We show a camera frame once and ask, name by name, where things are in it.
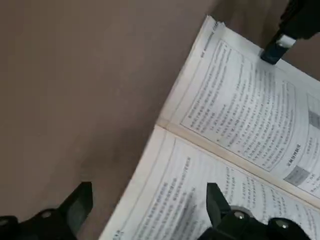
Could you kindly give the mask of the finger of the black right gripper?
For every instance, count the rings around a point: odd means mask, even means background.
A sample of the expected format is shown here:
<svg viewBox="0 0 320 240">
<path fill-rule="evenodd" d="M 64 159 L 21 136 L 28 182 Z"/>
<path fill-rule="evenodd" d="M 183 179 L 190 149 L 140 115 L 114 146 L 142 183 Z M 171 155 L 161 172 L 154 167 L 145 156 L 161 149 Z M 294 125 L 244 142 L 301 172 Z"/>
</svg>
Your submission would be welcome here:
<svg viewBox="0 0 320 240">
<path fill-rule="evenodd" d="M 275 65 L 296 43 L 297 34 L 295 31 L 292 24 L 285 24 L 280 27 L 260 54 L 260 58 L 271 65 Z"/>
</svg>

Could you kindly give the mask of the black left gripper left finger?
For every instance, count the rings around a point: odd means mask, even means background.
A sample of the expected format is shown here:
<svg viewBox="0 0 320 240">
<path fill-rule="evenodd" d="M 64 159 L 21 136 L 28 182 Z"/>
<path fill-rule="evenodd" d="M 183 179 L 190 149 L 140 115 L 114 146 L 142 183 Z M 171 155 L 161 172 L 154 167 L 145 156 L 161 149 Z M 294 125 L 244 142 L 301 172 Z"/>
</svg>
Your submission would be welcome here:
<svg viewBox="0 0 320 240">
<path fill-rule="evenodd" d="M 19 221 L 16 216 L 0 217 L 2 240 L 76 240 L 77 233 L 93 208 L 90 181 L 78 187 L 57 207 L 44 209 Z"/>
</svg>

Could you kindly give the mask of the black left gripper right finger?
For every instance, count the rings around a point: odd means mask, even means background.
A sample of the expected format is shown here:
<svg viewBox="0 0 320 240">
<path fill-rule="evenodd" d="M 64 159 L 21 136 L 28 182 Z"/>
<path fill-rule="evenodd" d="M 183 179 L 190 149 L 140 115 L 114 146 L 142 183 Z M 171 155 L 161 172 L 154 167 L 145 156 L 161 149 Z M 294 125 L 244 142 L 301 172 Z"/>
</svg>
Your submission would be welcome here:
<svg viewBox="0 0 320 240">
<path fill-rule="evenodd" d="M 244 207 L 231 207 L 216 183 L 206 187 L 206 210 L 211 226 L 201 240 L 308 240 L 294 221 L 274 217 L 267 224 L 258 221 Z"/>
</svg>

